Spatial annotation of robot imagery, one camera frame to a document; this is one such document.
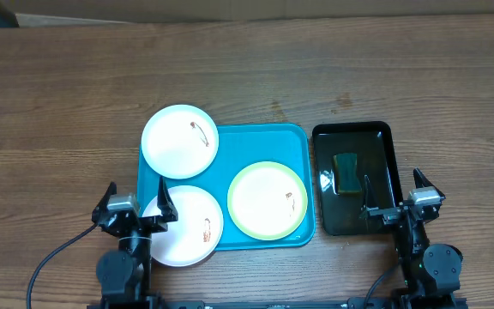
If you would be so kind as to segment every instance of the plate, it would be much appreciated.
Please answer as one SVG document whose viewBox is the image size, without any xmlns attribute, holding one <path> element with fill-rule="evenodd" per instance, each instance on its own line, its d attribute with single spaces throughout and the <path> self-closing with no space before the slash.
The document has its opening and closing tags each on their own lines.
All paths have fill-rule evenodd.
<svg viewBox="0 0 494 309">
<path fill-rule="evenodd" d="M 169 195 L 177 209 L 178 221 L 167 223 L 167 232 L 152 234 L 152 258 L 174 267 L 200 262 L 214 250 L 222 236 L 222 210 L 211 194 L 195 186 L 172 187 Z M 142 214 L 151 215 L 161 215 L 157 197 Z"/>
<path fill-rule="evenodd" d="M 187 179 L 211 164 L 219 148 L 219 133 L 201 109 L 175 105 L 148 120 L 141 144 L 144 159 L 155 172 L 170 179 Z"/>
<path fill-rule="evenodd" d="M 244 168 L 228 190 L 228 211 L 236 226 L 260 240 L 292 233 L 304 219 L 306 188 L 289 167 L 264 161 Z"/>
</svg>

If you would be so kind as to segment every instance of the wooden table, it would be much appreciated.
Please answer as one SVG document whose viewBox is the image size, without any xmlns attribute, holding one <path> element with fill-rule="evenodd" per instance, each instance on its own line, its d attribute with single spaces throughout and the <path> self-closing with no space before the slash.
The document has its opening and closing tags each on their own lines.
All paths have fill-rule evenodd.
<svg viewBox="0 0 494 309">
<path fill-rule="evenodd" d="M 434 243 L 465 256 L 461 291 L 494 308 L 494 15 L 0 29 L 0 307 L 24 307 L 50 251 L 87 228 L 110 180 L 136 191 L 142 127 L 189 102 L 217 124 L 383 120 L 404 192 L 420 167 L 446 194 Z M 34 308 L 100 296 L 96 231 L 41 271 Z M 389 237 L 217 252 L 154 269 L 168 300 L 344 300 L 395 260 Z M 377 290 L 401 287 L 398 274 Z"/>
</svg>

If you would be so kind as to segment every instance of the blue tray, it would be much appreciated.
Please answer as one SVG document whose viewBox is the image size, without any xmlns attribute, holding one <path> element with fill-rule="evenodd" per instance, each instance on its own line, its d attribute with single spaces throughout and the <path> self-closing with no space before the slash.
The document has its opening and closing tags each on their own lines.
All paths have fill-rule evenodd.
<svg viewBox="0 0 494 309">
<path fill-rule="evenodd" d="M 295 124 L 220 125 L 219 150 L 203 173 L 190 179 L 168 179 L 169 188 L 194 185 L 209 192 L 219 202 L 224 216 L 224 231 L 216 251 L 261 249 L 304 245 L 316 231 L 314 191 L 310 170 L 308 138 Z M 259 240 L 247 236 L 233 223 L 227 208 L 228 188 L 245 167 L 260 161 L 274 161 L 290 167 L 304 182 L 308 209 L 300 226 L 289 236 L 277 240 Z M 137 198 L 141 212 L 157 195 L 160 176 L 144 160 L 138 161 Z"/>
</svg>

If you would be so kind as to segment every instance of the black tray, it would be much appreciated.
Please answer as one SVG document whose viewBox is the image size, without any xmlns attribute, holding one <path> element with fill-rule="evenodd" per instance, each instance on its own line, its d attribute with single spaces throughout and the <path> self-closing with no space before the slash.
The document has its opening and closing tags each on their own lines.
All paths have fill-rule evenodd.
<svg viewBox="0 0 494 309">
<path fill-rule="evenodd" d="M 355 153 L 357 175 L 367 175 L 382 209 L 401 202 L 400 176 L 390 127 L 384 122 L 320 124 L 312 131 L 323 229 L 331 235 L 386 233 L 378 221 L 359 219 L 363 193 L 338 194 L 334 189 L 333 156 Z"/>
</svg>

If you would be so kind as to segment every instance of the cable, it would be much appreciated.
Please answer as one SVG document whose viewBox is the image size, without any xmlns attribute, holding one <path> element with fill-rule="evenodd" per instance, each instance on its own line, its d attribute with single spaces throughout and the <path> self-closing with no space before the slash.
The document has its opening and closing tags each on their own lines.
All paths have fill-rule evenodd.
<svg viewBox="0 0 494 309">
<path fill-rule="evenodd" d="M 32 289 L 33 289 L 33 283 L 35 282 L 35 278 L 38 276 L 39 272 L 41 271 L 41 268 L 47 262 L 49 262 L 49 260 L 52 257 L 56 256 L 57 253 L 59 253 L 60 251 L 64 250 L 67 246 L 75 243 L 81 237 L 83 237 L 83 236 L 87 235 L 88 233 L 90 233 L 96 227 L 97 227 L 97 224 L 94 223 L 90 228 L 86 229 L 83 233 L 75 236 L 73 239 L 68 240 L 68 242 L 66 242 L 64 245 L 59 246 L 57 249 L 55 249 L 55 251 L 51 252 L 51 254 L 49 254 L 46 258 L 44 258 L 43 261 L 41 261 L 41 263 L 39 263 L 38 268 L 35 269 L 35 271 L 33 272 L 32 279 L 30 279 L 30 284 L 27 286 L 27 292 L 26 292 L 26 308 L 27 309 L 32 309 Z"/>
<path fill-rule="evenodd" d="M 375 292 L 375 289 L 377 289 L 378 285 L 386 278 L 388 278 L 390 275 L 394 274 L 394 271 L 398 266 L 401 265 L 401 262 L 398 262 L 396 265 L 392 266 L 389 270 L 386 270 L 384 274 L 382 274 L 378 279 L 373 283 L 373 285 L 370 287 L 369 291 L 367 292 L 367 295 L 365 296 L 364 300 L 364 309 L 367 309 L 367 305 L 369 303 L 369 298 Z"/>
</svg>

